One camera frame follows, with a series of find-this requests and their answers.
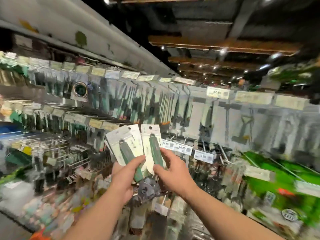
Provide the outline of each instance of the person's right hand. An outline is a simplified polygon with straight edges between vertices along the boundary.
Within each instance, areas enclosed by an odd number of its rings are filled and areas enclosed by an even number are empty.
[[[163,159],[168,170],[160,165],[154,165],[153,170],[163,181],[166,187],[186,199],[188,193],[192,193],[197,188],[196,183],[191,178],[186,163],[176,156],[172,151],[160,148]]]

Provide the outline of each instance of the person's left hand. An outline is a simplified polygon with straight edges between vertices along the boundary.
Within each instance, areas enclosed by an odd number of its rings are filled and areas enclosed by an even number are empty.
[[[146,159],[145,155],[131,160],[126,166],[121,166],[117,162],[114,163],[112,168],[112,179],[110,188],[112,188],[123,200],[125,205],[133,196],[134,190],[131,183],[134,179],[134,174],[137,167]]]

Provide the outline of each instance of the hand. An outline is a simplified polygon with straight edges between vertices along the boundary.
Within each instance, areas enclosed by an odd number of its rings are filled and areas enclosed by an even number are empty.
[[[122,198],[123,205],[127,204],[134,194],[131,183],[134,179],[137,167],[143,163],[145,159],[146,156],[141,155],[131,160],[125,166],[121,166],[117,162],[113,164],[110,188]]]
[[[168,170],[165,170],[160,165],[154,165],[154,173],[159,176],[169,190],[186,199],[188,193],[197,188],[186,167],[186,163],[170,150],[160,148],[160,151]]]

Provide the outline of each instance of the gray floor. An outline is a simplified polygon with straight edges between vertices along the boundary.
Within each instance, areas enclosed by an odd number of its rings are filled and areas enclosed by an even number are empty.
[[[0,213],[1,240],[28,240],[31,233]]]

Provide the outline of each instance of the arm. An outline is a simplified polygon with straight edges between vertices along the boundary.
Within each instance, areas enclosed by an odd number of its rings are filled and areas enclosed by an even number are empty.
[[[170,165],[168,171],[155,165],[154,172],[164,184],[182,197],[216,240],[283,240],[280,236],[201,190],[191,178],[185,162],[172,151],[161,148]]]
[[[111,185],[97,203],[67,231],[63,240],[110,239],[123,206],[131,199],[136,168],[145,160],[139,156],[121,167],[114,163]]]

